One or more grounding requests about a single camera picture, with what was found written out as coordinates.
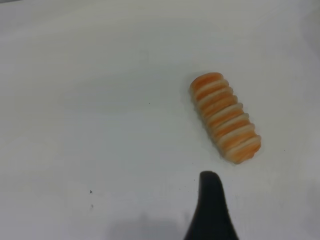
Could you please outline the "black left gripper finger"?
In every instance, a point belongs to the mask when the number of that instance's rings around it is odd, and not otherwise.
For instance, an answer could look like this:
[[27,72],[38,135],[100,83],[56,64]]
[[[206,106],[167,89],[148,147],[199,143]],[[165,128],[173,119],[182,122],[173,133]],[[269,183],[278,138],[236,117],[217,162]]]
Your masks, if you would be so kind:
[[237,240],[220,177],[212,171],[199,175],[196,209],[186,240]]

